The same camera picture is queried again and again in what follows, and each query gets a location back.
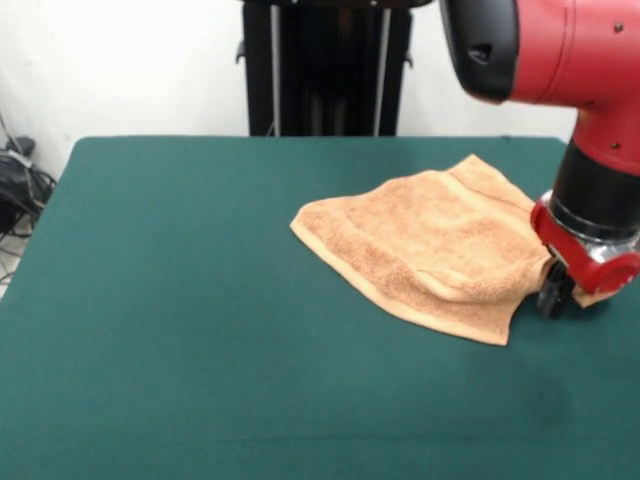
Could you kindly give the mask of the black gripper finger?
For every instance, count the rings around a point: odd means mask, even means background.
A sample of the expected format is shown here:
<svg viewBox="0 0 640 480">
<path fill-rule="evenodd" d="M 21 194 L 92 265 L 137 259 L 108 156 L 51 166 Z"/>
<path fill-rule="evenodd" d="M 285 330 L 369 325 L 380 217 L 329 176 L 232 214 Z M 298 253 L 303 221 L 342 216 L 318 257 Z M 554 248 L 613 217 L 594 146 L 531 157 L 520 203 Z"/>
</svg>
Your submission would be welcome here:
<svg viewBox="0 0 640 480">
<path fill-rule="evenodd" d="M 556 305 L 556 280 L 549 273 L 537 297 L 537 309 L 545 318 L 551 318 Z"/>
<path fill-rule="evenodd" d="M 549 317 L 558 319 L 573 293 L 573 279 L 567 267 L 557 260 L 549 272 Z"/>
</svg>

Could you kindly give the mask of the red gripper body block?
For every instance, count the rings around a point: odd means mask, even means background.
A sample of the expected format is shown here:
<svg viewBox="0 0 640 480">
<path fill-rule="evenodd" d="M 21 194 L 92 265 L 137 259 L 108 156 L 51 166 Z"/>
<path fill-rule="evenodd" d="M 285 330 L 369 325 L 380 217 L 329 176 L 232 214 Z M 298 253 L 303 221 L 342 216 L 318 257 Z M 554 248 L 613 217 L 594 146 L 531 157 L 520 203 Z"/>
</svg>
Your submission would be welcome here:
<svg viewBox="0 0 640 480">
<path fill-rule="evenodd" d="M 549 274 L 559 260 L 573 279 L 573 289 L 587 295 L 614 294 L 639 275 L 639 235 L 625 240 L 601 240 L 580 236 L 555 218 L 552 194 L 544 193 L 535 203 L 531 225 L 552 257 Z"/>
</svg>

